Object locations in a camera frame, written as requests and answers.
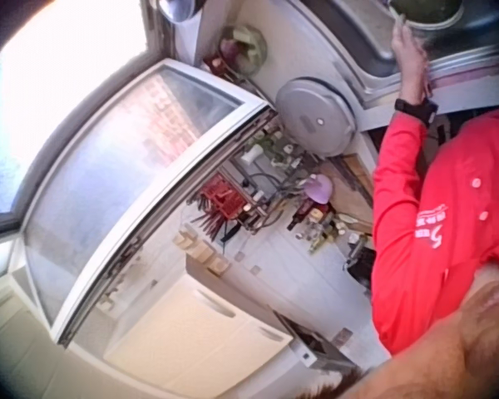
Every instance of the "kitchen sink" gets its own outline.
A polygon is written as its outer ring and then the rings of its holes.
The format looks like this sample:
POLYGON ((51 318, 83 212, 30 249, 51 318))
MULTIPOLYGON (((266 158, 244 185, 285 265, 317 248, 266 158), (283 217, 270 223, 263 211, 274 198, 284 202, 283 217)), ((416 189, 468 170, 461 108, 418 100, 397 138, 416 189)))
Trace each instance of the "kitchen sink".
MULTIPOLYGON (((364 100, 394 90, 398 66, 390 47, 393 17, 386 0, 289 0, 335 46, 350 83, 364 100)), ((466 0, 462 17, 437 31, 416 31, 431 58, 434 77, 499 64, 499 6, 466 0)))

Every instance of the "black watch strap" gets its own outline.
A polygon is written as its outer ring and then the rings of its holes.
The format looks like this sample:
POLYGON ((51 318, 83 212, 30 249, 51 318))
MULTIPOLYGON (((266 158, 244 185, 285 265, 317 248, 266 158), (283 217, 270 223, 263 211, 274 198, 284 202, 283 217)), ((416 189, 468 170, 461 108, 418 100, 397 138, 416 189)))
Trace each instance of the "black watch strap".
POLYGON ((426 127, 429 127, 434 120, 434 116, 436 116, 438 106, 429 101, 427 98, 425 98, 423 102, 417 106, 413 106, 405 100, 398 98, 396 100, 395 109, 418 118, 426 127))

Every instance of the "hand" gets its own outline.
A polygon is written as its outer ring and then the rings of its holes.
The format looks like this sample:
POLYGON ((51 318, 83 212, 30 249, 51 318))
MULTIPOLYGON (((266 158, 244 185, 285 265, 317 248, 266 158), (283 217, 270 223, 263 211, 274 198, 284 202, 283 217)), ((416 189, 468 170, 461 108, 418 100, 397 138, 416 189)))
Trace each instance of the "hand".
POLYGON ((406 23, 396 21, 393 26, 392 49, 401 69, 399 97, 409 104, 420 104, 425 96, 431 95, 427 53, 406 23))

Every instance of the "white cabinet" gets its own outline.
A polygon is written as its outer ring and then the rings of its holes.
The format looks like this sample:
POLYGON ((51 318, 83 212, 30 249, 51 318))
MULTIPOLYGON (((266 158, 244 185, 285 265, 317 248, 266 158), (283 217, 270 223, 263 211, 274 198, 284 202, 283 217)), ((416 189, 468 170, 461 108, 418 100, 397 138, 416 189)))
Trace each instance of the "white cabinet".
POLYGON ((187 397, 212 398, 258 370, 292 337, 273 314, 191 258, 186 273, 105 355, 123 372, 187 397))

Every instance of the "red shirt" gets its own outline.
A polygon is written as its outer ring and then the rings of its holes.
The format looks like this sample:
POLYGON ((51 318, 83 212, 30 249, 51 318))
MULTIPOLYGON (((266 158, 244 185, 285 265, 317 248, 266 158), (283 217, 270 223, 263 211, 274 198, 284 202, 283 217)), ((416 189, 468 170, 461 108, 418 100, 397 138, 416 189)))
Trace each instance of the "red shirt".
POLYGON ((477 268, 499 262, 499 110, 443 145, 421 187, 426 134, 396 112, 373 176, 373 323, 392 354, 460 306, 477 268))

